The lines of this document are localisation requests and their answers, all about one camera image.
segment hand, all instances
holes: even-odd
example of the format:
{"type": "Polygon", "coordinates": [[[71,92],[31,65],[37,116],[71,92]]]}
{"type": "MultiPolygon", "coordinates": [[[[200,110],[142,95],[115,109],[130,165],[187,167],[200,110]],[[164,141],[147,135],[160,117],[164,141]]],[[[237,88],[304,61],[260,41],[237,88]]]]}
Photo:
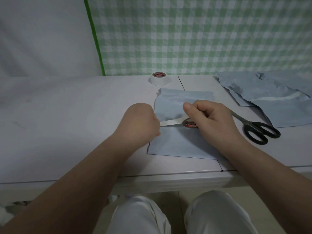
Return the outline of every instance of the hand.
{"type": "Polygon", "coordinates": [[[114,132],[121,142],[138,149],[159,136],[160,123],[149,104],[133,104],[124,113],[114,132]]]}
{"type": "Polygon", "coordinates": [[[234,123],[231,111],[223,104],[197,100],[193,105],[184,103],[183,110],[197,124],[205,140],[222,154],[232,146],[246,142],[234,123]]]}

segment green curtain edge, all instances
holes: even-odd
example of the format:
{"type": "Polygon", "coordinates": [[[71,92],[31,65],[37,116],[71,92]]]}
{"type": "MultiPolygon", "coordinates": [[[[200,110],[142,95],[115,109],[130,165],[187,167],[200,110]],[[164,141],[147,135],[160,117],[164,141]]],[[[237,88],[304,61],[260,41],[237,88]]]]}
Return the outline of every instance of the green curtain edge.
{"type": "Polygon", "coordinates": [[[93,23],[93,20],[92,20],[90,6],[89,6],[89,3],[88,3],[88,0],[83,0],[83,1],[85,3],[85,9],[87,11],[88,19],[89,19],[89,22],[90,22],[94,43],[96,45],[96,51],[98,52],[98,55],[99,55],[99,64],[101,65],[102,74],[105,75],[102,55],[101,55],[101,51],[99,50],[99,41],[98,41],[97,36],[96,36],[96,28],[94,27],[94,23],[93,23]]]}

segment green checkered curtain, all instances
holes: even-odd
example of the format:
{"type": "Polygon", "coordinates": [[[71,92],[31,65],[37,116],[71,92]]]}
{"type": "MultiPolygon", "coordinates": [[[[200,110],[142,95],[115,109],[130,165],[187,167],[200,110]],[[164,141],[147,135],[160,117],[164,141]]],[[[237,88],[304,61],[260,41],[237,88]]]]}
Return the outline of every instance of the green checkered curtain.
{"type": "Polygon", "coordinates": [[[88,0],[107,75],[312,66],[312,0],[88,0]]]}

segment white wall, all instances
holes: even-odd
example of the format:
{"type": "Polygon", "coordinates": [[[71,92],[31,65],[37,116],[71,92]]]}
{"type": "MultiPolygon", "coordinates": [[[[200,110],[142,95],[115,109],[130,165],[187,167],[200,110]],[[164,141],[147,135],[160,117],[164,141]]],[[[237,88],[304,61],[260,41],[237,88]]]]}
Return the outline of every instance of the white wall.
{"type": "Polygon", "coordinates": [[[0,0],[0,77],[101,74],[83,0],[0,0]]]}

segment black scissor handle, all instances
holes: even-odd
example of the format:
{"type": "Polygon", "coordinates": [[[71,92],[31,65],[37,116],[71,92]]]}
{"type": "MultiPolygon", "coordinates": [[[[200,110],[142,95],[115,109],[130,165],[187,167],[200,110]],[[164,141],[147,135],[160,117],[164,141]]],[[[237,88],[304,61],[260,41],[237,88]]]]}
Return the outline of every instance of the black scissor handle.
{"type": "Polygon", "coordinates": [[[256,144],[259,144],[259,145],[264,145],[264,144],[267,144],[268,143],[268,139],[267,137],[264,136],[264,134],[258,130],[256,130],[255,128],[253,128],[252,126],[250,125],[244,125],[244,133],[245,135],[252,141],[252,142],[255,142],[256,144]],[[253,138],[249,132],[252,132],[254,133],[257,137],[259,137],[261,140],[257,140],[255,138],[253,138]]]}
{"type": "Polygon", "coordinates": [[[270,126],[270,125],[262,123],[262,122],[252,122],[252,125],[255,126],[263,134],[267,135],[268,137],[271,137],[274,139],[280,137],[280,132],[277,129],[275,129],[273,126],[270,126]],[[263,127],[267,128],[269,130],[272,130],[274,133],[264,129],[263,127]]]}

